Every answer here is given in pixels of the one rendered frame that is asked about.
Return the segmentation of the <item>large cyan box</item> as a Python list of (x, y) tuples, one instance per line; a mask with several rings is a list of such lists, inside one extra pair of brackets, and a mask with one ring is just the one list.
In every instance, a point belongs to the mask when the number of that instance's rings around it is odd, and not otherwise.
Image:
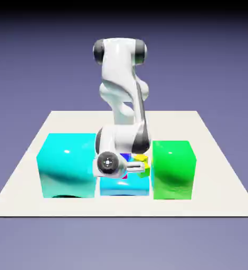
[(49, 133), (36, 156), (44, 198), (93, 198), (95, 133)]

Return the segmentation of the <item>large green box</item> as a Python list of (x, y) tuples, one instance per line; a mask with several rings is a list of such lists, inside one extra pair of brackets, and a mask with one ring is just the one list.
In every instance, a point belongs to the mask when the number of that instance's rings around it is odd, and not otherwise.
[(153, 141), (151, 180), (154, 199), (190, 200), (196, 163), (189, 141)]

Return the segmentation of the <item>small yellow cube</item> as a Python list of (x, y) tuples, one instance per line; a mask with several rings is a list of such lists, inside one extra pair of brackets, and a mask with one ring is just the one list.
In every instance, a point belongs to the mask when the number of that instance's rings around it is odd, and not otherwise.
[(145, 168), (149, 168), (149, 163), (148, 163), (149, 158), (147, 155), (145, 155), (145, 154), (135, 155), (135, 156), (133, 156), (133, 160), (137, 161), (137, 162), (143, 162), (145, 165)]

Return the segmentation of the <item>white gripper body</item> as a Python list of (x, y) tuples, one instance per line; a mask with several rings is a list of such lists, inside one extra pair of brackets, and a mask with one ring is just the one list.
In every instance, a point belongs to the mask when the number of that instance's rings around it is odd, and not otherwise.
[(127, 172), (141, 173), (145, 171), (145, 163), (141, 161), (131, 161), (126, 163)]

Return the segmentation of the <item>small green cube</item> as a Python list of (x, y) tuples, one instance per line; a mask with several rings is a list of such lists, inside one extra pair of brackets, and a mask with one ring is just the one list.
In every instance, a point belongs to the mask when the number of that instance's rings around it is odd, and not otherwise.
[(146, 168), (145, 171), (137, 173), (138, 177), (146, 178), (150, 176), (150, 167)]

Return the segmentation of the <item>large light blue box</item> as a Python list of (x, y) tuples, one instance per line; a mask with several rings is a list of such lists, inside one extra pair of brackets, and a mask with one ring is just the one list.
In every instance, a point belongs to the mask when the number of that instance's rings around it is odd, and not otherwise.
[(129, 173), (125, 178), (100, 178), (101, 196), (148, 196), (149, 176)]

